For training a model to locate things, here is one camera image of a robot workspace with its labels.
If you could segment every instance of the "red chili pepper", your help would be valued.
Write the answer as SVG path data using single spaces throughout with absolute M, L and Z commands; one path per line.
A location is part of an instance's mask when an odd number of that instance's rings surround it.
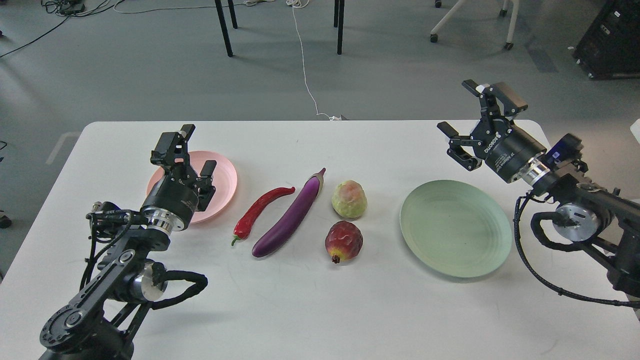
M 231 242 L 231 246 L 234 246 L 236 241 L 246 239 L 249 236 L 255 219 L 258 218 L 258 215 L 262 213 L 262 210 L 264 210 L 269 203 L 284 195 L 292 194 L 295 191 L 296 188 L 293 186 L 290 188 L 275 188 L 259 197 L 236 224 L 234 241 Z

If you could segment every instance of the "fake vegetable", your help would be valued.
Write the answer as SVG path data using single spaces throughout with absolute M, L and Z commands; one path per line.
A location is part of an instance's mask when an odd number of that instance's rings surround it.
M 360 184 L 347 180 L 335 188 L 331 205 L 344 218 L 358 218 L 367 209 L 367 197 Z
M 236 241 L 244 240 L 249 236 L 255 219 L 258 218 L 262 213 L 262 210 L 264 210 L 268 204 L 279 197 L 292 194 L 295 191 L 296 188 L 293 186 L 290 188 L 275 188 L 259 197 L 236 224 L 236 228 L 234 229 L 234 240 L 231 242 L 231 246 L 234 246 Z
M 251 253 L 256 258 L 267 256 L 277 250 L 293 235 L 298 228 L 305 215 L 308 213 L 314 200 L 322 190 L 324 171 L 323 168 L 319 172 L 313 174 L 305 183 L 302 190 L 293 200 L 289 209 L 282 215 L 282 218 L 263 235 L 260 240 L 253 246 Z
M 324 239 L 324 247 L 331 256 L 331 261 L 337 264 L 355 258 L 362 249 L 362 240 L 360 229 L 343 220 L 331 226 Z

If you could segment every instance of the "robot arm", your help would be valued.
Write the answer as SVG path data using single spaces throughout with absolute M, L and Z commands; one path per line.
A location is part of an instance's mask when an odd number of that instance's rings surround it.
M 547 152 L 516 126 L 513 118 L 508 119 L 528 105 L 506 84 L 478 85 L 466 80 L 463 86 L 479 98 L 481 118 L 468 136 L 460 135 L 446 122 L 438 124 L 449 138 L 448 155 L 469 171 L 484 161 L 506 183 L 522 179 L 529 184 L 529 198 L 546 194 L 553 199 L 558 203 L 555 211 L 532 217 L 535 237 L 551 249 L 584 251 L 607 269 L 607 278 L 615 290 L 640 297 L 640 205 L 620 198 L 618 189 L 609 193 L 585 176 L 588 166 L 582 161 L 582 144 L 577 137 L 567 134 Z M 474 155 L 463 147 L 471 147 Z M 514 221 L 519 220 L 519 209 L 517 205 Z M 617 245 L 598 236 L 616 217 L 623 229 Z M 551 220 L 555 230 L 572 243 L 550 241 L 541 226 L 544 220 Z M 637 302 L 614 304 L 640 306 Z
M 179 132 L 161 135 L 151 162 L 164 169 L 164 176 L 140 211 L 121 210 L 105 202 L 97 203 L 87 214 L 93 243 L 81 289 L 43 326 L 40 343 L 47 350 L 40 360 L 129 360 L 133 337 L 149 309 L 178 304 L 207 286 L 204 275 L 167 271 L 162 263 L 147 258 L 149 252 L 166 250 L 171 232 L 186 229 L 194 211 L 205 210 L 215 193 L 212 173 L 216 162 L 207 161 L 199 176 L 189 163 L 187 141 L 194 129 L 194 125 L 184 125 Z M 107 245 L 94 254 L 97 242 Z M 95 265 L 100 273 L 92 279 Z M 174 280 L 194 284 L 175 298 L 157 302 L 167 282 Z M 125 303 L 111 320 L 104 318 L 107 299 Z M 128 328 L 120 330 L 134 311 Z

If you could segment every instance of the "pink plate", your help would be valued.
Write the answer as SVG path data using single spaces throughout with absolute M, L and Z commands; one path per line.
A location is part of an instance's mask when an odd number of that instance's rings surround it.
M 225 208 L 236 192 L 238 175 L 231 161 L 217 152 L 189 151 L 189 156 L 191 158 L 191 166 L 198 174 L 202 170 L 205 161 L 216 160 L 218 162 L 216 169 L 213 171 L 213 186 L 216 187 L 216 193 L 213 194 L 213 198 L 205 211 L 196 211 L 193 214 L 191 224 L 195 224 L 213 217 Z M 164 170 L 162 168 L 158 168 L 154 172 L 147 185 L 147 194 L 151 192 L 151 189 L 162 178 L 163 174 Z

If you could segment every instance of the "green pear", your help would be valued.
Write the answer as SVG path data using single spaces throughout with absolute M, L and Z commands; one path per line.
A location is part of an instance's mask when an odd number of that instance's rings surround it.
M 347 180 L 335 188 L 331 204 L 338 215 L 344 218 L 358 218 L 367 209 L 367 197 L 360 184 Z

